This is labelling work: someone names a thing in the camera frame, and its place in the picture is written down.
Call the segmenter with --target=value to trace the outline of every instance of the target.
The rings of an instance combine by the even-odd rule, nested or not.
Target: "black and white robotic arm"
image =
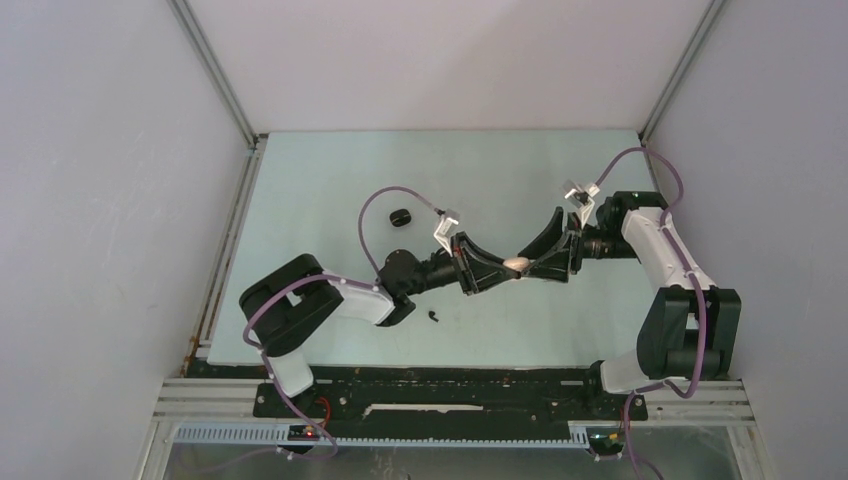
[[[336,276],[304,254],[250,287],[240,304],[285,394],[294,396],[312,385],[300,347],[331,315],[390,327],[415,310],[411,298],[426,291],[456,283],[465,294],[476,295],[522,278],[567,283],[586,259],[636,258],[655,291],[636,348],[596,362],[590,369],[591,387],[627,393],[668,377],[691,379],[698,364],[701,379],[726,374],[739,297],[734,290],[718,288],[695,263],[662,195],[616,192],[597,208],[597,224],[589,225],[598,187],[569,182],[565,188],[565,198],[577,211],[566,215],[556,207],[544,230],[511,258],[483,250],[465,232],[448,235],[459,217],[437,210],[434,237],[440,247],[421,260],[407,250],[391,252],[374,284]],[[289,293],[299,301],[292,302]]]

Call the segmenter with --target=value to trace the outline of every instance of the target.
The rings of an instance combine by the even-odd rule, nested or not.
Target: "gray wall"
[[[0,478],[128,478],[245,146],[164,0],[0,2]]]
[[[653,146],[675,223],[742,296],[733,370],[780,478],[846,478],[848,3],[729,2]]]

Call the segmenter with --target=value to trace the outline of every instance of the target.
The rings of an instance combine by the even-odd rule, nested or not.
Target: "gray floor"
[[[637,429],[636,452],[653,462],[667,479],[738,479],[726,430],[694,427]],[[461,448],[344,448],[329,461],[289,462],[282,456],[262,455],[226,470],[197,475],[177,465],[182,455],[188,466],[225,462],[255,447],[190,445],[174,449],[168,467],[171,480],[189,479],[380,479],[453,480],[506,479],[627,479],[635,478],[627,459],[594,463],[583,450],[461,449]],[[653,474],[645,470],[644,477]]]

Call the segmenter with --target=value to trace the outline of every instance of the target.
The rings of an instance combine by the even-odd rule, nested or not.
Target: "cable connector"
[[[459,214],[453,210],[444,210],[439,213],[439,224],[436,225],[436,231],[433,232],[433,238],[439,242],[439,245],[448,252],[449,256],[453,256],[450,249],[450,237],[448,232],[459,225]]]
[[[586,227],[589,217],[595,211],[595,199],[593,198],[601,188],[594,183],[577,185],[571,180],[566,180],[562,186],[565,199],[577,207],[577,216],[580,217],[580,227]]]

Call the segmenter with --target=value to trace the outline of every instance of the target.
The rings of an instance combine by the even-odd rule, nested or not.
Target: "light blue tabletop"
[[[481,248],[515,255],[545,227],[567,179],[597,179],[632,131],[443,131],[275,133],[268,140],[227,282],[208,361],[254,365],[242,342],[241,293],[301,253],[354,279],[371,281],[356,234],[363,202],[403,185],[459,212]],[[632,154],[596,197],[653,190],[642,156]],[[412,223],[389,224],[407,208]],[[372,203],[365,236],[379,263],[404,248],[419,259],[438,248],[437,217],[403,193]],[[636,260],[586,260],[567,284],[525,279],[466,297],[454,284],[411,297],[418,308],[399,325],[330,319],[304,345],[313,365],[563,367],[631,350],[653,292]],[[434,310],[436,323],[427,317]]]

